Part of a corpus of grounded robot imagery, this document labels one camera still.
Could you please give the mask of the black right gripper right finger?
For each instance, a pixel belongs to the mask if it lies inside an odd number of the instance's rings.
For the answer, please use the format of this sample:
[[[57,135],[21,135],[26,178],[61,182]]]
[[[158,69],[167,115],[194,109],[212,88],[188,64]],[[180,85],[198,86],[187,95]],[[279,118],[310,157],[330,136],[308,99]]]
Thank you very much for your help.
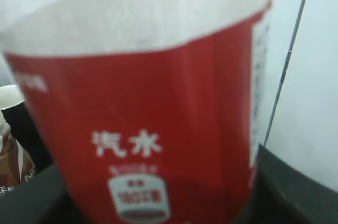
[[[337,224],[337,192],[259,148],[254,223]]]

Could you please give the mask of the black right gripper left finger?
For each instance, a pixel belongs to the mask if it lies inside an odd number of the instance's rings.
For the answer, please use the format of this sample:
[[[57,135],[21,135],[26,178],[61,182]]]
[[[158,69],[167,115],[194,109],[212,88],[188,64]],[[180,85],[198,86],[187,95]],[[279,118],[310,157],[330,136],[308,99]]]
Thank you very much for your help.
[[[55,164],[1,196],[1,223],[79,223],[79,210]]]

